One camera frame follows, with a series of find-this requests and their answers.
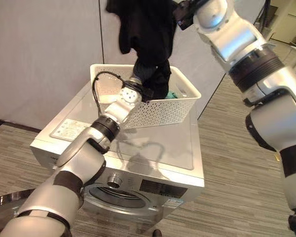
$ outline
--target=robotic arm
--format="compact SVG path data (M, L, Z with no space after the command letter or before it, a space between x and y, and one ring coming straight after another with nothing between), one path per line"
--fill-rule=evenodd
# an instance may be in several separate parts
M284 192L291 210L290 228L296 233L296 73L285 67L266 41L234 10L233 0L186 0L174 11L184 30L193 23L216 59L229 72L254 109L246 126L261 147L281 154ZM153 70L135 65L129 84L93 124L63 152L55 173L41 184L11 220L1 237L71 236L70 226L83 202L84 186L103 172L103 154L142 100L141 82Z
M71 236L70 226L83 204L83 187L102 174L106 166L103 154L142 100L140 80L134 76L128 84L132 87L123 87L119 99L66 148L54 174L34 190L0 237Z
M221 66L254 109L246 127L258 144L280 153L290 229L296 234L296 73L270 50L258 30L241 19L233 0L187 0L174 15L181 29L196 24Z

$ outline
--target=washing machine drum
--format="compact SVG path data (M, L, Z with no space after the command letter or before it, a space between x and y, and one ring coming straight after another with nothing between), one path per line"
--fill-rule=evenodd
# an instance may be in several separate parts
M92 187L89 194L103 202L125 208L143 208L146 202L136 193L113 189L109 187Z

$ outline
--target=white wall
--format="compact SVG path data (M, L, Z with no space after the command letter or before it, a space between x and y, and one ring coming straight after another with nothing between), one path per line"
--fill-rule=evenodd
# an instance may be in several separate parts
M97 0L0 0L0 119L43 128L102 63Z
M114 64L134 64L136 52L122 55L118 47L119 19L105 11L106 0L100 0L104 62ZM240 16L254 22L264 0L236 0L235 8ZM215 61L211 49L197 34L193 26L185 31L177 27L170 64L178 67L201 92L197 101L198 115L204 110L215 89L221 82L224 71Z

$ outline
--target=perforated basket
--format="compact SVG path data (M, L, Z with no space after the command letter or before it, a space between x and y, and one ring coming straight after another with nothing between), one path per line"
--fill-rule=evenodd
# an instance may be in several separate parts
M90 67L91 83L101 71L110 71L128 79L133 72L133 65L93 64ZM104 111L116 100L122 82L112 75L102 74L96 81L96 91L100 108ZM151 100L141 102L138 109L129 117L124 128L139 128L180 123L184 120L195 101L201 97L199 91L176 67L171 66L169 90L177 99Z

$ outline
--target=teal cloth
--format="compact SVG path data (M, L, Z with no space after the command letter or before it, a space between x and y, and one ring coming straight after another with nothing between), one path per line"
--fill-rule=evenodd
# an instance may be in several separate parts
M169 91L165 99L177 99L177 95L174 92Z

